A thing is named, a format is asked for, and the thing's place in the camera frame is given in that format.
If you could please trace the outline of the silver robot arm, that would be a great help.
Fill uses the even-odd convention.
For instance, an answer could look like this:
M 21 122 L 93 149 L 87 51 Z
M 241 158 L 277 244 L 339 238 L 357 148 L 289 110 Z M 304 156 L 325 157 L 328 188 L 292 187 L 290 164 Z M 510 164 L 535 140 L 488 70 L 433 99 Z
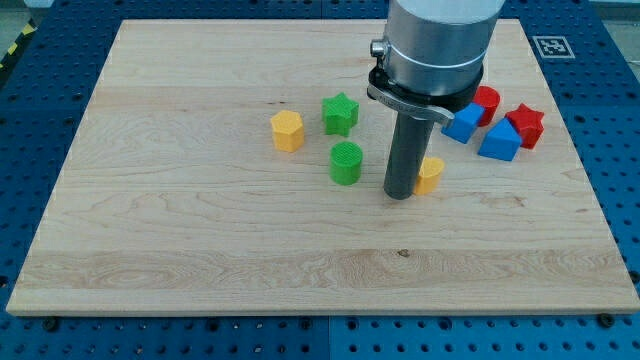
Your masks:
M 503 5 L 504 0 L 390 0 L 371 55 L 406 90 L 457 93 L 480 75 Z

